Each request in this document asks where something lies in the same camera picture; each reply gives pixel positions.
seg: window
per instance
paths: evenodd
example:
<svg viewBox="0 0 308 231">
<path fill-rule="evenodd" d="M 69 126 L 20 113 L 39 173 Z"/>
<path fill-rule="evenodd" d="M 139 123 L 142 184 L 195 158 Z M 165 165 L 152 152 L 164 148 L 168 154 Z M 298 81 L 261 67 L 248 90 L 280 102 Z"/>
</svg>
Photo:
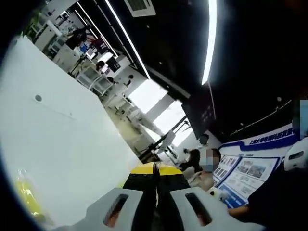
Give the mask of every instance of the window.
<svg viewBox="0 0 308 231">
<path fill-rule="evenodd" d="M 154 81 L 147 79 L 129 95 L 129 98 L 143 113 L 147 113 L 166 94 L 165 89 Z"/>
<path fill-rule="evenodd" d="M 154 124 L 166 134 L 172 129 L 184 116 L 182 103 L 174 101 L 155 121 Z M 173 140 L 175 146 L 179 146 L 192 133 L 192 128 L 189 128 L 188 119 L 180 124 L 176 129 L 176 136 Z"/>
</svg>

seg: metal pole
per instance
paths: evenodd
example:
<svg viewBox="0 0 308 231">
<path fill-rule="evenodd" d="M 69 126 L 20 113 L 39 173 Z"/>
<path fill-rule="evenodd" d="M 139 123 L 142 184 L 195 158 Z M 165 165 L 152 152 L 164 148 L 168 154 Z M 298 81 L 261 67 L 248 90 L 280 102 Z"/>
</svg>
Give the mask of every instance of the metal pole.
<svg viewBox="0 0 308 231">
<path fill-rule="evenodd" d="M 187 118 L 187 116 L 184 116 L 171 130 L 176 129 L 185 119 Z M 147 150 L 144 151 L 144 153 L 142 153 L 139 156 L 139 159 L 142 160 L 147 154 L 149 154 L 151 152 L 151 150 L 155 149 L 157 145 L 159 145 L 159 143 L 161 143 L 166 137 L 167 134 L 163 135 L 156 143 L 151 144 Z"/>
</svg>

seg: yellow object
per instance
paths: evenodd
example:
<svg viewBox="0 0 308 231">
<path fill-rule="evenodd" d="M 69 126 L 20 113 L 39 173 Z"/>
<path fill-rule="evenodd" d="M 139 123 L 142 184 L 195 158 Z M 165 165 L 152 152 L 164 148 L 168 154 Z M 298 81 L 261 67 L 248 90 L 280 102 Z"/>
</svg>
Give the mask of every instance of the yellow object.
<svg viewBox="0 0 308 231">
<path fill-rule="evenodd" d="M 131 174 L 153 174 L 153 162 L 140 165 L 131 170 Z"/>
<path fill-rule="evenodd" d="M 182 172 L 173 166 L 168 166 L 163 163 L 159 165 L 159 175 L 160 176 L 167 176 L 167 175 L 178 175 L 182 174 Z"/>
<path fill-rule="evenodd" d="M 19 197 L 21 198 L 23 204 L 26 206 L 29 212 L 35 217 L 44 216 L 41 207 L 39 206 L 32 194 L 30 184 L 23 180 L 17 180 L 15 182 L 15 186 L 17 188 Z"/>
</svg>

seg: black ceiling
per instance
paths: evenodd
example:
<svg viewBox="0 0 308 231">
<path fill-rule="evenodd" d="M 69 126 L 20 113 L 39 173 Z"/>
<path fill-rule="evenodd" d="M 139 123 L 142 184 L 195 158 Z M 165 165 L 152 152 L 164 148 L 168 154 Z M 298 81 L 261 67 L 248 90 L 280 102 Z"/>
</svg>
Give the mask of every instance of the black ceiling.
<svg viewBox="0 0 308 231">
<path fill-rule="evenodd" d="M 112 46 L 124 51 L 94 1 L 79 2 Z M 97 2 L 143 73 L 104 0 Z M 234 133 L 295 99 L 306 86 L 308 26 L 305 1 L 217 2 L 217 35 L 209 80 L 217 120 L 210 130 L 222 141 L 232 141 L 290 123 L 291 103 L 284 112 Z M 131 16 L 123 0 L 110 3 L 146 65 L 189 94 L 202 91 L 208 39 L 207 1 L 152 0 L 156 15 L 138 18 Z M 183 100 L 179 93 L 172 95 Z"/>
</svg>

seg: display board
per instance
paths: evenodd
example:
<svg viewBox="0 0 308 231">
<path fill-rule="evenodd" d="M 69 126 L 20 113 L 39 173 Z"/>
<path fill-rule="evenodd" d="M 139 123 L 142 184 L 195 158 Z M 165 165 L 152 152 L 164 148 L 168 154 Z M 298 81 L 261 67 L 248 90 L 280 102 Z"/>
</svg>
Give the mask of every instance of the display board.
<svg viewBox="0 0 308 231">
<path fill-rule="evenodd" d="M 214 172 L 214 185 L 228 193 L 224 201 L 228 208 L 245 205 L 296 141 L 289 124 L 260 136 L 221 145 L 219 150 L 223 156 Z"/>
</svg>

